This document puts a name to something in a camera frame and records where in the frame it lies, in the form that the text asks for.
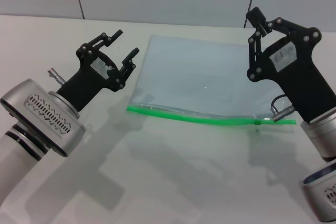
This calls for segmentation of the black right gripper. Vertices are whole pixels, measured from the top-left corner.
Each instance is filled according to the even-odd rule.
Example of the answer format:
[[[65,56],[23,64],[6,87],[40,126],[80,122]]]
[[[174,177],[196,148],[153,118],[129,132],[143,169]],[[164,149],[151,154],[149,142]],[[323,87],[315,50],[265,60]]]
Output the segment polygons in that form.
[[[249,80],[276,82],[307,123],[335,108],[335,93],[312,61],[312,51],[321,40],[320,30],[281,17],[267,21],[259,7],[250,10],[246,18],[255,28],[248,38]],[[273,30],[286,36],[262,51],[261,39]]]

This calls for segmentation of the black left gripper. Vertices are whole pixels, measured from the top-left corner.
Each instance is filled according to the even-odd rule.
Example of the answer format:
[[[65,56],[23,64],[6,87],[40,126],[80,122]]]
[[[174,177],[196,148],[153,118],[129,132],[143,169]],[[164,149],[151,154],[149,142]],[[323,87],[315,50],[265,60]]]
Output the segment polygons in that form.
[[[123,89],[127,79],[136,68],[133,58],[140,52],[138,48],[134,48],[124,58],[120,69],[108,56],[99,51],[102,47],[109,47],[122,34],[123,31],[120,29],[112,36],[102,33],[77,49],[76,55],[80,61],[80,68],[61,86],[57,93],[65,98],[78,112],[101,89],[109,89],[113,92]],[[102,61],[107,66],[107,68],[103,68],[103,74],[100,74],[91,66],[95,60]]]

